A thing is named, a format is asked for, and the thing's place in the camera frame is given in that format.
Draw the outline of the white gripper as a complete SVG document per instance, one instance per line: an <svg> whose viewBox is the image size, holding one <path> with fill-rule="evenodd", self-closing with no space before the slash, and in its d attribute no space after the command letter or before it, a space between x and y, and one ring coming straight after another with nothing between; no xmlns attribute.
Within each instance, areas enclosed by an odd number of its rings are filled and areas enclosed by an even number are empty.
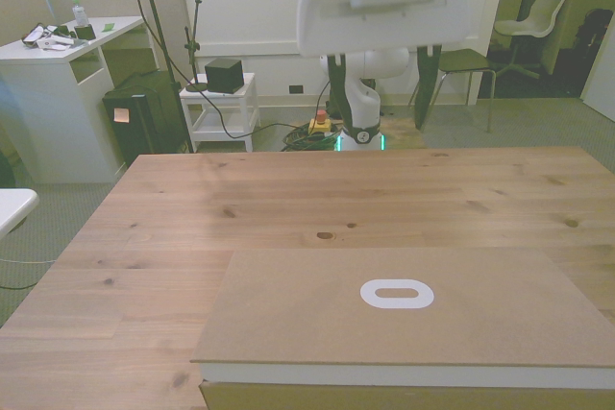
<svg viewBox="0 0 615 410"><path fill-rule="evenodd" d="M297 46L304 57L327 55L333 98L346 129L354 124L344 54L418 47L414 123L422 130L436 87L441 44L463 40L470 27L469 0L299 0Z"/></svg>

